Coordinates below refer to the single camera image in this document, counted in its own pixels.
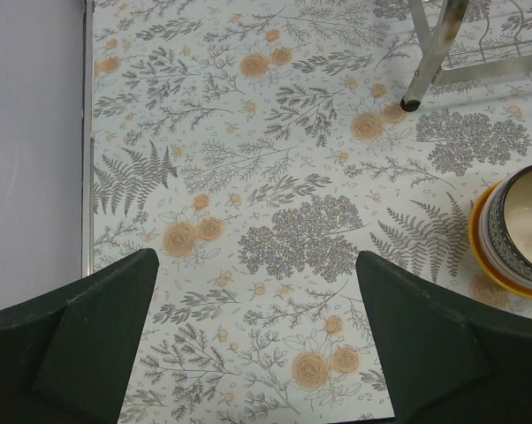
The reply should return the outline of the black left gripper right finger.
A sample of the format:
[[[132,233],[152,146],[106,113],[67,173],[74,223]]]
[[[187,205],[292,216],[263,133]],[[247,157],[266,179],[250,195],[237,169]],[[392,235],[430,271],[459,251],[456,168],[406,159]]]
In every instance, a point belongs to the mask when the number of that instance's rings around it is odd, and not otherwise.
[[[398,423],[532,423],[532,319],[369,251],[356,274]]]

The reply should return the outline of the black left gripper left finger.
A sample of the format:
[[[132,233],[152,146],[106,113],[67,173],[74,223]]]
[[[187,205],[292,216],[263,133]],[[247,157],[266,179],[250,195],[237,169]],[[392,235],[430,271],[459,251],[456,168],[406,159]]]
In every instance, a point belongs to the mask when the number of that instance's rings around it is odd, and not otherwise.
[[[141,249],[0,310],[0,423],[115,423],[159,260]]]

